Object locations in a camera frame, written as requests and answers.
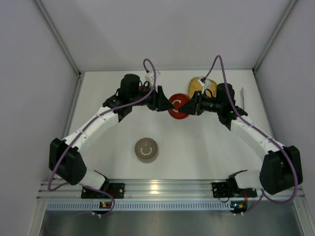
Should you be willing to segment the red lid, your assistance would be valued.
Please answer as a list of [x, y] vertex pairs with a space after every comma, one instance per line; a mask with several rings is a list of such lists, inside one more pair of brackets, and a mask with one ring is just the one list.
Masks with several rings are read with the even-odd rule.
[[189, 114], [179, 112], [179, 109], [190, 101], [190, 97], [188, 95], [184, 93], [177, 93], [172, 95], [169, 98], [169, 101], [174, 106], [174, 108], [168, 110], [168, 112], [174, 119], [185, 119], [189, 116]]

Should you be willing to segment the metal tongs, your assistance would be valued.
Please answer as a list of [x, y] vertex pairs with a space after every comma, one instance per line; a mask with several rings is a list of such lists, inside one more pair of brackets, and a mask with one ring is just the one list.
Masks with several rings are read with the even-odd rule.
[[242, 109], [245, 109], [245, 98], [244, 98], [244, 88], [240, 89], [240, 96], [241, 96], [241, 104], [242, 104]]

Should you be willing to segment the beige lid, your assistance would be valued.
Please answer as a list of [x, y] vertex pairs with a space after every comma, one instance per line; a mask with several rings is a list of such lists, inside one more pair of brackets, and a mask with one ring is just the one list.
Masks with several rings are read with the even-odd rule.
[[136, 142], [134, 152], [136, 157], [158, 156], [158, 144], [152, 138], [142, 138]]

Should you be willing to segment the beige steel container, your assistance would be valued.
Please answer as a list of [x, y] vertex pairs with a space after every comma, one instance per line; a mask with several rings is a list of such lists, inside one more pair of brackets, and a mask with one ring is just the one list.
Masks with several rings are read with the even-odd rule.
[[142, 162], [142, 163], [152, 163], [153, 161], [155, 161], [157, 158], [157, 156], [152, 156], [152, 157], [141, 157], [138, 156], [137, 159]]

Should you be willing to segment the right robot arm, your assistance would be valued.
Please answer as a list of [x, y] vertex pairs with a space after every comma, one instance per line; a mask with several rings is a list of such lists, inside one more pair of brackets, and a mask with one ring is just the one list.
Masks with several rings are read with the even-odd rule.
[[300, 151], [295, 146], [285, 146], [265, 134], [236, 106], [231, 84], [218, 84], [215, 97], [208, 97], [196, 91], [189, 102], [179, 111], [199, 116], [203, 112], [214, 112], [228, 130], [238, 135], [261, 159], [257, 170], [240, 170], [231, 174], [228, 180], [233, 188], [263, 189], [274, 195], [303, 182]]

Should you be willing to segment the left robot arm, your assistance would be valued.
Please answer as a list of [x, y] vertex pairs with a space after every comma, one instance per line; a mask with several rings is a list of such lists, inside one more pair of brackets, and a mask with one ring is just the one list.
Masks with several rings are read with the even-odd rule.
[[140, 83], [138, 75], [124, 75], [115, 94], [106, 99], [91, 119], [71, 135], [62, 139], [55, 138], [50, 143], [49, 151], [49, 169], [52, 175], [58, 175], [71, 185], [81, 185], [99, 193], [107, 192], [109, 179], [89, 169], [83, 153], [109, 128], [122, 121], [134, 106], [147, 106], [156, 112], [173, 109], [162, 86], [156, 85], [159, 75], [159, 71], [148, 71], [144, 84]]

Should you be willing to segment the yellow bamboo tray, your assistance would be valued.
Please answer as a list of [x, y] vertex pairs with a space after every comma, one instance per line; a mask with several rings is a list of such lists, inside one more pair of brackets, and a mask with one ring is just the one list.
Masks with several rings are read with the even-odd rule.
[[[202, 86], [201, 84], [198, 82], [200, 77], [194, 77], [190, 80], [189, 85], [188, 85], [188, 91], [187, 91], [187, 95], [192, 98], [193, 94], [195, 91], [200, 91], [202, 92]], [[217, 83], [213, 80], [211, 81], [211, 86], [209, 89], [206, 89], [204, 92], [202, 92], [203, 94], [207, 95], [208, 97], [216, 97], [217, 94]]]

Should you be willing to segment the left frame post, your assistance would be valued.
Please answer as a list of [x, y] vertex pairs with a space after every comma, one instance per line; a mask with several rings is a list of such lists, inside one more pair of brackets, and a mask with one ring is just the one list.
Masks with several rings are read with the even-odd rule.
[[43, 2], [41, 0], [33, 0], [32, 1], [39, 11], [42, 19], [44, 20], [45, 24], [49, 28], [50, 32], [52, 33], [52, 36], [56, 40], [58, 46], [60, 47], [61, 51], [63, 52], [64, 56], [66, 57], [68, 63], [70, 64], [72, 70], [76, 74], [78, 78], [81, 77], [81, 71], [79, 70], [78, 66], [76, 65], [70, 51], [68, 50], [61, 34], [59, 33], [56, 25], [54, 24], [53, 19], [51, 18], [49, 12], [47, 11], [46, 7], [44, 6]]

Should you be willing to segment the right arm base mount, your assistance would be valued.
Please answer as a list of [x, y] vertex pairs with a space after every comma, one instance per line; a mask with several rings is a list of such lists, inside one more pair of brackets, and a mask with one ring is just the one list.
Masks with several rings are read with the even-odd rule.
[[230, 181], [212, 182], [212, 190], [214, 198], [242, 198], [257, 197], [257, 191], [251, 188], [240, 189], [236, 184]]

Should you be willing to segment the aluminium front rail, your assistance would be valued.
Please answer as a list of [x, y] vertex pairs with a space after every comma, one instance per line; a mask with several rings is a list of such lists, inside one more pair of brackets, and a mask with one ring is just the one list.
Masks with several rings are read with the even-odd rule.
[[[213, 199], [214, 180], [158, 180], [158, 179], [112, 179], [110, 183], [124, 183], [124, 199], [130, 200], [210, 200]], [[79, 199], [82, 187], [64, 185], [49, 191], [48, 183], [40, 185], [37, 197], [40, 199]]]

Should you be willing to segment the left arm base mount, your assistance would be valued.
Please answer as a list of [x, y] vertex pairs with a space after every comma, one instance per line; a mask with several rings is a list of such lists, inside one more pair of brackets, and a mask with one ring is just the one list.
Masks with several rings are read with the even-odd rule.
[[[103, 192], [106, 192], [114, 199], [123, 199], [125, 194], [125, 184], [124, 183], [110, 183], [106, 182], [100, 189]], [[82, 188], [81, 192], [82, 199], [109, 199], [110, 197], [97, 192], [95, 190], [88, 189], [86, 187]]]

